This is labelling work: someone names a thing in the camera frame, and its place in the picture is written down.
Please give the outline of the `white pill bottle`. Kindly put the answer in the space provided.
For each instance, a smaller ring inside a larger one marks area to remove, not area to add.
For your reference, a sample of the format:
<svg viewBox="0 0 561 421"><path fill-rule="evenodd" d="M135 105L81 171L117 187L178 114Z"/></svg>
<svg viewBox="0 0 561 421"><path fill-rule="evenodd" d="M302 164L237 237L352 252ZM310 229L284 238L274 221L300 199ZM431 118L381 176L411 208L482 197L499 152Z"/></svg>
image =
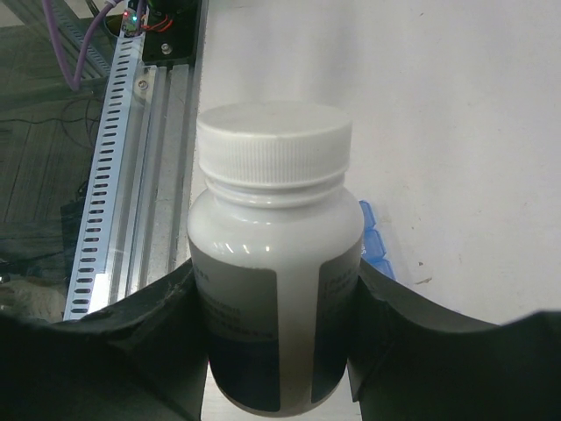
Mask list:
<svg viewBox="0 0 561 421"><path fill-rule="evenodd" d="M249 189L202 171L188 246L209 365L224 395L252 414L313 410L343 376L364 234L345 173Z"/></svg>

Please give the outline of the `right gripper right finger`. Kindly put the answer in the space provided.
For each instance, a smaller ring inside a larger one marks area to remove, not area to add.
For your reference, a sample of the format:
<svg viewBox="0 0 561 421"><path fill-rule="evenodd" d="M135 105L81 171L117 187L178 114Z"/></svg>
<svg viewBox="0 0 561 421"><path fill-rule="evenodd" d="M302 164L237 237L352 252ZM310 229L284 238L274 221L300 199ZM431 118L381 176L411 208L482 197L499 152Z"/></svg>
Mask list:
<svg viewBox="0 0 561 421"><path fill-rule="evenodd" d="M560 314L493 325L431 302L366 262L348 372L364 420L557 420Z"/></svg>

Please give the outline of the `white bottle cap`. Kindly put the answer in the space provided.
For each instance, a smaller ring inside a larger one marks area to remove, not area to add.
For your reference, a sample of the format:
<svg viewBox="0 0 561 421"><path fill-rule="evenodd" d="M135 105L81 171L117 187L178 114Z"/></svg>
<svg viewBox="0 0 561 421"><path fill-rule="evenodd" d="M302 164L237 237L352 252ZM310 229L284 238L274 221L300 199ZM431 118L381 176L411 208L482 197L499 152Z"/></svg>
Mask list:
<svg viewBox="0 0 561 421"><path fill-rule="evenodd" d="M300 188L337 178L349 167L351 142L349 116L314 103L235 103L197 119L205 176L249 189Z"/></svg>

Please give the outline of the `blue weekly pill organizer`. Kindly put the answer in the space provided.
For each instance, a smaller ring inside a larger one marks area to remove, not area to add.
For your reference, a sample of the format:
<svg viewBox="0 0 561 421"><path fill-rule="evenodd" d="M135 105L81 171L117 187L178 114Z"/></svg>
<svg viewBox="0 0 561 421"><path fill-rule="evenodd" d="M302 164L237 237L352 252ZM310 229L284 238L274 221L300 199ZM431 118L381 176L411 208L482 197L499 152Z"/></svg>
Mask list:
<svg viewBox="0 0 561 421"><path fill-rule="evenodd" d="M392 264L387 258L387 249L380 232L377 229L376 218L371 204L359 201L364 218L364 235L361 257L369 265L386 277L396 280Z"/></svg>

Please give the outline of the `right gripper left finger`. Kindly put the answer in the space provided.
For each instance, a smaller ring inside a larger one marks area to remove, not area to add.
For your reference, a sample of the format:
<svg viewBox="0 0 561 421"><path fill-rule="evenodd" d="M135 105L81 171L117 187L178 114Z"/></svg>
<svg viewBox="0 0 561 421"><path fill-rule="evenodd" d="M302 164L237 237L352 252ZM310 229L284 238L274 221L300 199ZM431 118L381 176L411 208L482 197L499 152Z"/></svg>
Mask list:
<svg viewBox="0 0 561 421"><path fill-rule="evenodd" d="M207 374L194 269L186 262L87 316L1 316L4 420L197 420Z"/></svg>

